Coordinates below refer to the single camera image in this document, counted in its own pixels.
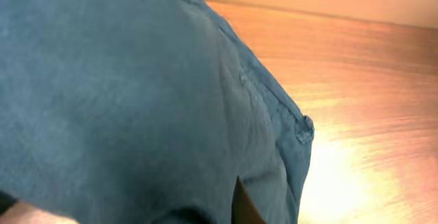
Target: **denim cloth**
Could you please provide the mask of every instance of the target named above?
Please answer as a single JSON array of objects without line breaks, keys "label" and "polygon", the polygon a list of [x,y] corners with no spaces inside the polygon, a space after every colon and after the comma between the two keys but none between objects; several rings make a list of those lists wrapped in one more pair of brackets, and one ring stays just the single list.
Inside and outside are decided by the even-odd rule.
[{"label": "denim cloth", "polygon": [[0,190],[80,223],[296,223],[313,124],[203,0],[0,0]]}]

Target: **blue fabric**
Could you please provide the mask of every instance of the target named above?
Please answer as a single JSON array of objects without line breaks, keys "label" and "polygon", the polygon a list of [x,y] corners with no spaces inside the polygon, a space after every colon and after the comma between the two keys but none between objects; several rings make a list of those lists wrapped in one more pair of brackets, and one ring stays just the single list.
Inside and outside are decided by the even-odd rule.
[{"label": "blue fabric", "polygon": [[0,0],[0,190],[80,223],[296,223],[313,124],[203,0]]}]

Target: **clothing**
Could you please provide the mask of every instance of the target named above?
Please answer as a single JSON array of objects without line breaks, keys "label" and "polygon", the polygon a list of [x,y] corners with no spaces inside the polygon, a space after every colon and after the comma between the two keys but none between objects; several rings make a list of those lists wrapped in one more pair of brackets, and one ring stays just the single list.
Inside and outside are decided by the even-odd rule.
[{"label": "clothing", "polygon": [[202,0],[0,0],[0,190],[80,223],[296,223],[313,124]]}]

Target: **blue garment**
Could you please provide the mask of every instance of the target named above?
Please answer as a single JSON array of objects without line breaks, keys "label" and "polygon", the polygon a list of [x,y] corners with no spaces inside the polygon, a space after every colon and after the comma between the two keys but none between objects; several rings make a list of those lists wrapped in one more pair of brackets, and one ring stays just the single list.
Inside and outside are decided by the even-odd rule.
[{"label": "blue garment", "polygon": [[313,125],[203,0],[0,0],[0,190],[80,223],[296,223]]}]

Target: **wooden floor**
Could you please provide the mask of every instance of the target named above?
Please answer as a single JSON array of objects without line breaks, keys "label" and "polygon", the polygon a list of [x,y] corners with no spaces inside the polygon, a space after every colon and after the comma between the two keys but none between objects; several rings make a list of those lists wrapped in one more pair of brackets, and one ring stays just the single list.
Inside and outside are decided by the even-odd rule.
[{"label": "wooden floor", "polygon": [[438,30],[209,4],[315,123],[300,223],[438,223]]}]

